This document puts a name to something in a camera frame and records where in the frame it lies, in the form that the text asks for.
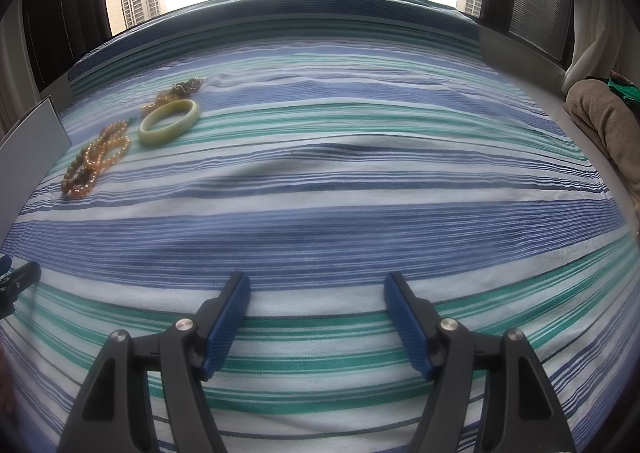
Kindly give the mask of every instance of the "jewelry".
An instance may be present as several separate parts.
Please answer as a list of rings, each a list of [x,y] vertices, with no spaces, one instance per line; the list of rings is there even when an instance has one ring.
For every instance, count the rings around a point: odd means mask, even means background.
[[[185,99],[196,93],[202,87],[204,81],[203,78],[191,78],[188,81],[181,81],[175,85],[171,85],[171,89],[164,90],[156,96],[156,100],[141,108],[140,112],[142,117],[148,116],[151,112],[158,109],[162,105],[171,103],[178,99]]]
[[[159,120],[165,118],[175,112],[184,112],[188,110],[187,114],[180,120],[176,121],[172,125],[159,128],[158,130],[152,130],[151,127],[155,125]],[[151,112],[140,123],[138,128],[138,137],[140,143],[146,146],[158,146],[159,144],[167,143],[178,136],[185,133],[200,117],[200,107],[198,104],[190,99],[180,99],[167,103]]]
[[[66,169],[60,189],[70,193],[73,198],[87,195],[95,186],[98,175],[103,170],[118,162],[129,151],[131,140],[124,135],[127,126],[136,120],[135,116],[128,121],[116,121],[100,132],[100,137],[80,150],[78,156]],[[120,151],[105,159],[111,148],[121,146]]]

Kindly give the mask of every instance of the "blue striped fabric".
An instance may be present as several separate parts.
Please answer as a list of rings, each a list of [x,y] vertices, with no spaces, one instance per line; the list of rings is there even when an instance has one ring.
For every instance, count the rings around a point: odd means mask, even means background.
[[[165,42],[169,36],[180,37],[182,33],[203,28],[219,29],[247,17],[265,19],[272,16],[282,22],[287,16],[297,14],[304,14],[307,18],[348,14],[368,20],[409,22],[415,27],[441,29],[476,42],[479,40],[473,22],[453,8],[428,0],[209,0],[164,14],[153,22],[138,25],[112,38],[81,58],[68,72],[68,80],[74,85],[114,58],[136,51],[146,44]]]
[[[169,42],[111,49],[74,71],[93,91],[63,115],[72,148],[2,248],[42,265],[0,324],[34,452],[55,450],[110,332],[162,331],[236,270],[252,279],[248,316],[205,385],[230,452],[406,450],[430,385],[386,314],[389,271],[472,329],[521,327],[588,443],[640,352],[640,253],[578,147],[481,61],[473,23],[429,7],[404,38],[336,20],[331,37],[305,27],[180,57]],[[145,36],[164,40],[154,25]],[[153,66],[133,73],[142,61]],[[92,194],[60,198],[82,145],[195,76],[208,80],[190,131],[145,149],[136,122]],[[483,382],[460,451],[473,449]],[[161,450],[175,451],[160,378],[149,385]]]

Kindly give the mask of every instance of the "blue gripper pad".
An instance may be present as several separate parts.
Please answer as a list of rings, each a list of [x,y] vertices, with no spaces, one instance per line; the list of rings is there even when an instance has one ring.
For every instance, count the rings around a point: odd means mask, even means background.
[[[207,354],[201,368],[207,379],[225,364],[226,355],[249,305],[250,294],[249,276],[243,274],[207,337]]]
[[[398,331],[411,366],[425,378],[431,379],[433,366],[428,356],[427,336],[415,319],[414,313],[391,274],[387,274],[385,278],[384,296],[389,316]]]
[[[9,269],[11,269],[11,263],[11,256],[9,255],[4,255],[0,258],[0,276],[9,272]]]

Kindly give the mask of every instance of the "jade bangle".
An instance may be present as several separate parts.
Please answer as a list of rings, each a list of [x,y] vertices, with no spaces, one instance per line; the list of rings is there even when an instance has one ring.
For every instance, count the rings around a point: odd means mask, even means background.
[[[184,112],[185,110],[187,111],[187,114],[174,124],[165,126],[159,130],[151,129],[151,127],[161,119],[170,116],[175,112]],[[151,112],[140,123],[140,128],[138,128],[140,143],[145,146],[158,146],[159,144],[167,143],[168,141],[181,136],[191,128],[191,126],[193,126],[198,120],[199,116],[200,107],[195,101],[190,99],[180,99],[162,105],[159,109]]]

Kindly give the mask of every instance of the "white curtain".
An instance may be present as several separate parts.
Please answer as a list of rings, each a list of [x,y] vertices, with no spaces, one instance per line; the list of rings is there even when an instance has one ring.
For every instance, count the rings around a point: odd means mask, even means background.
[[[609,77],[609,69],[619,70],[627,15],[620,0],[574,0],[574,58],[563,93],[587,76]]]

